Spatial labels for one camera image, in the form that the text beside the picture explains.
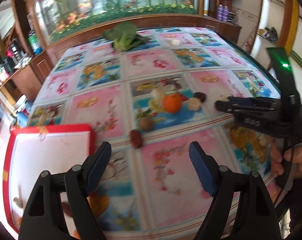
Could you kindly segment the person right hand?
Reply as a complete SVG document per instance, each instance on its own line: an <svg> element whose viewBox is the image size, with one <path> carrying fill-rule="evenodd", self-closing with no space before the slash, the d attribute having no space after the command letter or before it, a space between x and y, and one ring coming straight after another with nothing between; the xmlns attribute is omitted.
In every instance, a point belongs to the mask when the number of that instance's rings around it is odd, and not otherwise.
<svg viewBox="0 0 302 240"><path fill-rule="evenodd" d="M302 144L300 146L294 147L294 149L287 150L284 155L278 150L276 141L274 138L270 138L271 149L271 172L277 177L284 173L284 168L281 164L282 160L292 161L297 164L297 171L295 172L295 178L302 178Z"/></svg>

